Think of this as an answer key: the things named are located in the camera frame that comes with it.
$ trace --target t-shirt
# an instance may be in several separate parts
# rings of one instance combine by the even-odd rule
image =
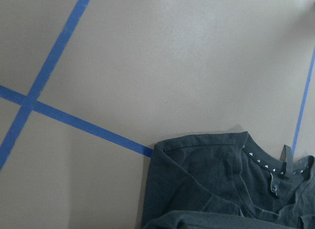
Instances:
[[[268,155],[248,132],[162,141],[150,161],[142,227],[169,220],[169,214],[182,225],[185,218],[193,225],[193,218],[200,221],[199,214],[203,219],[219,214],[240,222],[315,229],[314,157],[288,160]],[[210,221],[203,227],[212,228]]]

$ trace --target blue tape line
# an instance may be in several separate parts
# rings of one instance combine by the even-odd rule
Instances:
[[[29,94],[23,100],[20,110],[18,111],[8,133],[2,142],[2,145],[0,146],[0,169],[5,164],[16,139],[20,135],[21,130],[23,129],[30,113],[33,110],[34,103],[38,99],[41,91],[47,83],[50,74],[54,70],[89,1],[90,0],[78,0],[63,28],[63,31],[58,36],[43,67],[36,77]]]
[[[295,152],[295,147],[296,147],[297,139],[298,139],[299,132],[300,132],[300,127],[301,127],[302,117],[303,117],[303,113],[304,113],[306,98],[307,98],[307,94],[308,94],[309,87],[310,87],[312,72],[314,69],[314,62],[315,62],[315,47],[313,50],[309,74],[308,74],[307,80],[306,80],[306,85],[305,85],[304,94],[303,94],[303,98],[302,98],[300,113],[299,113],[298,121],[297,121],[296,128],[295,128],[295,134],[294,134],[294,139],[293,139],[293,144],[292,144],[292,154],[294,154],[294,152]]]
[[[21,105],[25,96],[0,85],[0,97]]]
[[[25,98],[24,95],[22,95],[18,92],[15,92],[13,90],[10,90],[8,88],[5,88],[3,86],[0,86],[0,97],[5,98],[6,100],[12,101],[16,104],[22,104],[23,99]],[[82,131],[96,135],[102,139],[108,140],[108,141],[113,142],[115,144],[118,144],[122,147],[125,147],[127,149],[132,150],[132,151],[135,151],[135,152],[142,154],[144,156],[147,156],[147,157],[152,156],[152,149],[150,149],[144,145],[141,145],[137,142],[134,142],[130,139],[127,139],[121,135],[115,134],[115,133],[108,131],[104,128],[98,127],[98,126],[91,124],[87,121],[84,121],[80,118],[77,118],[75,116],[67,114],[63,111],[56,109],[56,108],[48,106],[42,102],[36,101],[33,110],[40,113],[40,114],[43,114],[43,115],[48,116],[50,118],[53,118],[57,121],[63,122],[63,123],[68,124],[72,127],[78,128]]]

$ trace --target clothing tag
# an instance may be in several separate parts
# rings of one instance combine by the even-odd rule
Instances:
[[[282,155],[285,154],[285,178],[291,178],[295,173],[293,172],[293,155],[292,150],[289,146],[285,145],[282,149]]]
[[[270,172],[271,175],[271,182],[270,182],[270,190],[275,194],[276,197],[281,197],[280,191],[280,179],[276,174]]]

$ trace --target gray floor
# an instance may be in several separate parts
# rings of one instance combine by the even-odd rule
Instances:
[[[77,0],[0,0],[0,85],[27,95]],[[91,0],[39,101],[153,148],[249,131],[292,145],[315,0]],[[295,159],[315,155],[315,79]],[[0,98],[0,140],[19,106]],[[150,159],[32,112],[0,172],[0,228],[139,228]]]

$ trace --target painted floor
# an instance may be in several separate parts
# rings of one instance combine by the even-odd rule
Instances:
[[[2,150],[77,1],[0,0]],[[165,139],[248,131],[279,158],[299,120],[314,3],[91,0],[0,171],[0,228],[139,228]],[[295,160],[315,155],[314,100],[312,77]]]

